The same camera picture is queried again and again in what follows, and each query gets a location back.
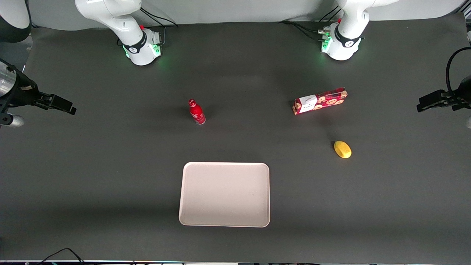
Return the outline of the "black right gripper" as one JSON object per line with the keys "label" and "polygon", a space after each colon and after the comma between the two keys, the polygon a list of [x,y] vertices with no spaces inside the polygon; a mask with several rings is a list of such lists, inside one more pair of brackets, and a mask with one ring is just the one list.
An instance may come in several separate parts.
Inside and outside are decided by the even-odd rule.
{"label": "black right gripper", "polygon": [[[10,114],[8,109],[32,104],[39,97],[37,84],[13,65],[0,67],[0,123],[24,124],[23,117]],[[77,109],[73,103],[54,94],[40,92],[35,106],[44,110],[60,110],[75,115]]]}

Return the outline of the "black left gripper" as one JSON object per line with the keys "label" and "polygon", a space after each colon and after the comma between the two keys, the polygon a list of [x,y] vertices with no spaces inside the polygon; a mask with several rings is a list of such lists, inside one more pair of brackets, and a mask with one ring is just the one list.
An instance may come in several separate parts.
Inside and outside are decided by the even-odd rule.
{"label": "black left gripper", "polygon": [[[456,97],[461,99],[463,104],[456,106],[456,110],[470,109],[471,106],[471,76],[464,78],[456,89]],[[421,113],[433,108],[445,108],[455,106],[455,100],[445,90],[439,89],[419,98],[417,112]]]}

